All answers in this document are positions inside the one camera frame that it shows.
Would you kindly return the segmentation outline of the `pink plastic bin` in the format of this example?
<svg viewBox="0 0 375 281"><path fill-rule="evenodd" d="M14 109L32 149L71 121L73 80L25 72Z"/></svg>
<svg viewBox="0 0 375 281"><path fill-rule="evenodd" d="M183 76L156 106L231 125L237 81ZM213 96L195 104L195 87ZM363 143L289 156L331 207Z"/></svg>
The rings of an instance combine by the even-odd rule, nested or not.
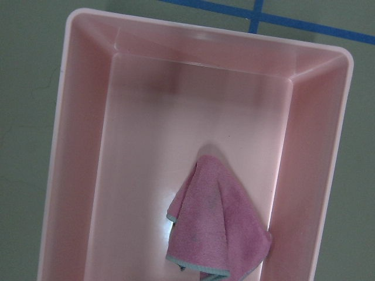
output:
<svg viewBox="0 0 375 281"><path fill-rule="evenodd" d="M81 8L66 22L39 280L197 280L165 258L198 155L272 234L248 280L313 280L353 57L341 47Z"/></svg>

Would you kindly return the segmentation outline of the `maroon wiping cloth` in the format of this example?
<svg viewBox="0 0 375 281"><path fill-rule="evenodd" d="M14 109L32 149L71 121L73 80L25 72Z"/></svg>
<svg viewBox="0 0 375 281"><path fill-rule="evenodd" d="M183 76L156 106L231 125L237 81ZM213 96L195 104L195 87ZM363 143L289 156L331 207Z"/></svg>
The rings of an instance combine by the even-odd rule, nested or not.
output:
<svg viewBox="0 0 375 281"><path fill-rule="evenodd" d="M166 259L200 280L244 280L271 247L245 188L214 156L198 158L166 217L173 224Z"/></svg>

